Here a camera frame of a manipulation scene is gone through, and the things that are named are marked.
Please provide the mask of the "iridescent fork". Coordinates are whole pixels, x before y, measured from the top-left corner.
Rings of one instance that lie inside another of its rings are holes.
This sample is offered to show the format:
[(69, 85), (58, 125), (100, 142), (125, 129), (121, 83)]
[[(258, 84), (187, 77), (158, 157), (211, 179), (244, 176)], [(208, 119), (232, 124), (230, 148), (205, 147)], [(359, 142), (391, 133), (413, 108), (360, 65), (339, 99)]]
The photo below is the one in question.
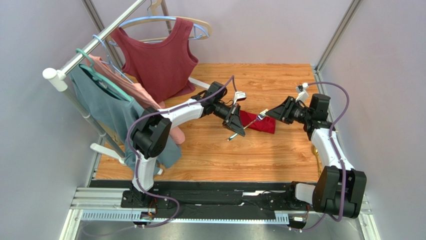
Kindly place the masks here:
[[(252, 124), (254, 124), (255, 122), (261, 121), (266, 117), (266, 113), (267, 113), (268, 109), (263, 110), (262, 112), (260, 112), (256, 118), (254, 120), (252, 120), (249, 124), (247, 124), (243, 129), (245, 130), (246, 128), (248, 128), (249, 126), (251, 126)], [(234, 133), (233, 135), (231, 135), (227, 141), (231, 141), (232, 139), (234, 139), (235, 137), (237, 137), (238, 134)]]

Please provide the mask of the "gold spoon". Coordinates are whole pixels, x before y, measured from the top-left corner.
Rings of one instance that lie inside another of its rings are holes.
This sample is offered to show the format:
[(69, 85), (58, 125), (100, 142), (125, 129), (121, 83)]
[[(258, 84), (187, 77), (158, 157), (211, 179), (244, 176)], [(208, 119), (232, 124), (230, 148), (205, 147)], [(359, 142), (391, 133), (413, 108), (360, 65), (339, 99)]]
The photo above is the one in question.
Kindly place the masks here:
[(320, 155), (318, 150), (314, 147), (312, 150), (313, 154), (315, 155), (316, 159), (319, 161), (320, 160)]

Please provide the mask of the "red cloth napkin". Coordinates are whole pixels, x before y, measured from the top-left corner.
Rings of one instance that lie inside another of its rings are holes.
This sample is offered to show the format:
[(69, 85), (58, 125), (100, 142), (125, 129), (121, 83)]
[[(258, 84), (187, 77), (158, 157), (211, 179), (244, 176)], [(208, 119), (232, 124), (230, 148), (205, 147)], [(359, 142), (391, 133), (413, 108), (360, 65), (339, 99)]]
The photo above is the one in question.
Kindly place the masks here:
[[(246, 112), (243, 110), (240, 111), (240, 120), (244, 127), (247, 124), (249, 124), (251, 121), (253, 121), (256, 118), (256, 116), (257, 115), (254, 113)], [(274, 134), (276, 131), (276, 120), (266, 116), (263, 120), (256, 121), (248, 128), (259, 131), (259, 132)]]

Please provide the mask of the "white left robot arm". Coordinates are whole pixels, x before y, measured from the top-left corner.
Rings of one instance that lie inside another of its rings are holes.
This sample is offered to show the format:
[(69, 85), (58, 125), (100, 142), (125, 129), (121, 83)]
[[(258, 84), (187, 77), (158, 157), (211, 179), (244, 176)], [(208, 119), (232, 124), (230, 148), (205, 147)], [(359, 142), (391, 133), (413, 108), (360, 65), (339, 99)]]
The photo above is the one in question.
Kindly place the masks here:
[(222, 101), (227, 92), (226, 85), (215, 81), (207, 90), (199, 92), (184, 103), (166, 109), (145, 109), (129, 128), (126, 138), (136, 155), (130, 191), (141, 197), (153, 187), (156, 161), (166, 148), (172, 128), (213, 114), (222, 119), (225, 129), (245, 136), (238, 102), (245, 100), (247, 94), (236, 91), (232, 104), (227, 105)]

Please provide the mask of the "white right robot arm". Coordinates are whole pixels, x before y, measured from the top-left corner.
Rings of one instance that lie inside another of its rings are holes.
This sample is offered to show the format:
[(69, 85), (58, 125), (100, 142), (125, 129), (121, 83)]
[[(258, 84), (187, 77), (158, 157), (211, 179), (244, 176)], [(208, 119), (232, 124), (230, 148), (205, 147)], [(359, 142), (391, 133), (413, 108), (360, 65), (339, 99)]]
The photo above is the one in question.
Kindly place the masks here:
[(334, 217), (336, 221), (355, 219), (361, 212), (367, 176), (363, 171), (355, 170), (345, 156), (337, 140), (335, 125), (338, 120), (328, 121), (331, 98), (315, 93), (310, 104), (305, 105), (310, 86), (311, 83), (298, 85), (297, 97), (288, 96), (279, 106), (266, 112), (268, 117), (287, 125), (302, 124), (323, 166), (316, 184), (292, 182), (292, 198), (311, 205), (317, 213)]

